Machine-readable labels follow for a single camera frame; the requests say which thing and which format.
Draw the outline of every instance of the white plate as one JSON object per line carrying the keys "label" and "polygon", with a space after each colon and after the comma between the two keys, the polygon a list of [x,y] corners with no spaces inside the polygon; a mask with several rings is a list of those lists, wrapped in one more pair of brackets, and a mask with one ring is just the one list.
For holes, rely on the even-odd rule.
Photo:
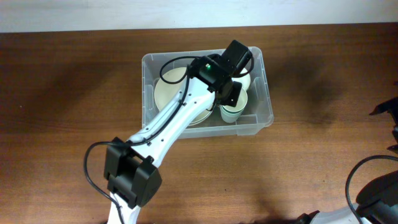
{"label": "white plate", "polygon": [[[170,82],[175,82],[180,80],[186,71],[187,68],[182,67],[182,68],[175,68],[173,70],[170,70],[166,72],[163,77],[167,81]],[[159,111],[161,111],[167,103],[170,102],[170,100],[174,97],[174,95],[179,91],[181,85],[185,83],[184,81],[177,83],[177,84],[168,84],[166,82],[163,82],[162,79],[160,79],[156,86],[155,86],[155,104]],[[207,117],[211,114],[211,111],[205,110],[204,112],[200,113],[191,123],[189,126],[193,126],[196,124],[201,123],[202,121],[206,120]]]}

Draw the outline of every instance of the white wall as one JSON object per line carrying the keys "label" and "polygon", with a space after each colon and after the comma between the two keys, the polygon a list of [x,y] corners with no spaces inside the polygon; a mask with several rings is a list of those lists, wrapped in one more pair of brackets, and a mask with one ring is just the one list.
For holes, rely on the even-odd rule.
{"label": "white wall", "polygon": [[397,21],[398,0],[0,0],[0,32]]}

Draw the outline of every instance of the wire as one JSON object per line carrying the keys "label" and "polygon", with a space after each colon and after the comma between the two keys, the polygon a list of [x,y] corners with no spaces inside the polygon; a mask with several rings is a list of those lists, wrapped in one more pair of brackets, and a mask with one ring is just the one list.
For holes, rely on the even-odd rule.
{"label": "wire", "polygon": [[211,110],[208,110],[208,109],[206,109],[206,110],[207,111],[213,111],[214,108],[216,108],[216,105],[217,105],[217,98],[214,98],[213,105],[211,106]]}
{"label": "wire", "polygon": [[200,58],[200,57],[199,56],[182,56],[182,57],[177,57],[177,58],[173,58],[172,60],[169,60],[162,66],[162,68],[160,68],[160,72],[159,72],[160,79],[162,79],[163,82],[166,82],[167,84],[177,84],[177,83],[180,83],[182,80],[184,80],[184,78],[187,76],[186,72],[180,80],[175,81],[175,82],[170,82],[170,81],[167,81],[166,79],[164,79],[162,71],[163,71],[163,68],[165,68],[168,64],[170,64],[176,60],[185,59],[185,58],[195,58],[196,59],[196,58]]}
{"label": "wire", "polygon": [[88,158],[88,155],[90,155],[91,150],[94,149],[96,146],[126,146],[126,145],[130,146],[129,144],[121,143],[121,142],[109,142],[109,141],[96,142],[96,143],[92,144],[87,149],[86,154],[85,154],[85,158],[83,160],[83,170],[85,171],[85,176],[86,176],[86,179],[87,179],[88,183],[91,186],[93,186],[93,188],[95,190],[97,190],[101,195],[105,196],[107,199],[109,199],[111,202],[113,202],[115,204],[116,209],[118,210],[118,215],[119,215],[120,222],[122,224],[124,224],[124,220],[123,220],[123,215],[122,215],[120,204],[115,199],[111,198],[111,196],[109,196],[107,193],[105,193],[102,189],[100,189],[96,184],[94,184],[94,182],[92,181],[92,179],[88,175],[87,158]]}
{"label": "wire", "polygon": [[347,181],[346,181],[346,200],[349,206],[349,209],[352,211],[352,213],[354,214],[355,218],[359,221],[359,224],[363,224],[361,217],[358,215],[358,213],[356,212],[353,203],[351,202],[351,199],[349,197],[349,184],[351,182],[351,179],[353,178],[355,172],[358,170],[359,167],[361,167],[364,163],[371,161],[371,160],[375,160],[375,159],[389,159],[392,161],[397,161],[398,162],[398,157],[394,157],[394,156],[385,156],[385,155],[376,155],[376,156],[369,156],[363,160],[361,160],[359,163],[357,163],[354,168],[351,170],[351,172],[349,173],[348,177],[347,177]]}
{"label": "wire", "polygon": [[174,112],[170,115],[168,120],[162,125],[162,127],[159,128],[159,130],[157,130],[156,133],[151,135],[148,139],[146,139],[146,140],[144,140],[142,142],[139,142],[139,143],[132,143],[131,146],[138,146],[138,145],[145,144],[145,143],[149,142],[150,140],[152,140],[156,136],[158,136],[166,128],[166,126],[171,122],[171,120],[173,120],[175,115],[178,113],[178,111],[180,110],[181,106],[183,106],[185,104],[184,100],[185,100],[185,97],[187,96],[187,93],[188,93],[188,87],[189,87],[189,78],[187,78],[187,83],[185,84],[185,90],[184,90],[184,93],[183,93],[182,98],[180,100],[180,103],[178,104],[178,106],[174,110]]}
{"label": "wire", "polygon": [[145,139],[141,142],[110,142],[110,141],[101,141],[101,142],[96,142],[93,143],[86,151],[84,160],[83,160],[83,170],[86,176],[86,179],[88,181],[88,183],[96,190],[98,191],[101,195],[103,195],[104,197],[106,197],[108,200],[110,200],[112,203],[115,204],[116,209],[118,210],[118,215],[119,215],[119,219],[120,222],[122,224],[124,224],[124,219],[123,219],[123,215],[121,213],[121,206],[118,203],[118,201],[116,201],[115,199],[111,198],[111,196],[109,196],[107,193],[105,193],[102,189],[100,189],[96,184],[94,184],[94,182],[92,181],[92,179],[90,178],[90,175],[88,174],[88,169],[87,169],[87,160],[88,160],[88,156],[90,155],[90,152],[92,149],[94,149],[96,146],[127,146],[127,147],[131,147],[131,146],[138,146],[141,144],[145,144],[147,142],[149,142],[150,140],[154,139],[156,136],[158,136],[164,129],[165,127],[171,122],[171,120],[174,118],[174,116],[178,113],[178,111],[180,110],[181,106],[183,106],[185,103],[185,97],[187,96],[188,93],[188,87],[189,87],[189,78],[187,78],[187,83],[185,84],[185,90],[184,93],[182,95],[181,100],[179,101],[179,104],[177,106],[177,108],[174,110],[174,112],[170,115],[170,117],[167,119],[167,121],[162,125],[162,127],[156,131],[155,134],[153,134],[151,137],[149,137],[148,139]]}
{"label": "wire", "polygon": [[243,76],[245,76],[245,75],[251,73],[251,71],[253,71],[253,68],[254,68],[254,58],[253,58],[253,55],[251,56],[250,61],[251,61],[251,64],[250,64],[250,68],[249,68],[248,72],[241,73],[241,74],[239,74],[239,75],[234,76],[233,78],[241,78],[241,77],[243,77]]}

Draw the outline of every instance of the paper cup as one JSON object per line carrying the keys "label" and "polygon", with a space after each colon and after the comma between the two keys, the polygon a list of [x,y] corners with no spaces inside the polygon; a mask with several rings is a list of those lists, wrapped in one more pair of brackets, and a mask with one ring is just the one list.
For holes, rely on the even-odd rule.
{"label": "paper cup", "polygon": [[227,123],[235,122],[243,113],[244,107],[248,103],[248,94],[244,89],[241,89],[238,102],[236,106],[220,106],[221,118]]}

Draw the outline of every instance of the white bowl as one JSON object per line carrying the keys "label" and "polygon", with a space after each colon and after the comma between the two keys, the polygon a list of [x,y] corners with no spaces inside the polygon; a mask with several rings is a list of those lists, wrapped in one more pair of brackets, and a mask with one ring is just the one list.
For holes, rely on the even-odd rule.
{"label": "white bowl", "polygon": [[[163,77],[167,81],[170,82],[175,82],[180,80],[184,74],[187,68],[182,67],[182,68],[175,68],[172,69],[168,72],[166,72]],[[185,83],[185,81],[182,81],[177,84],[168,84],[166,82],[163,82],[162,79],[160,79],[156,86],[155,86],[155,93],[154,93],[154,98],[155,98],[155,104],[156,107],[161,111],[167,103],[170,102],[170,100],[174,97],[174,95],[179,91],[181,85]],[[200,113],[190,124],[189,126],[193,126],[196,124],[201,123],[202,121],[206,120],[207,117],[211,114],[211,111],[205,110],[204,112]]]}
{"label": "white bowl", "polygon": [[[243,68],[241,74],[246,72],[248,71],[245,68]],[[242,83],[242,89],[244,89],[244,91],[247,91],[250,87],[250,82],[251,82],[250,73],[241,78],[232,78],[232,81]]]}

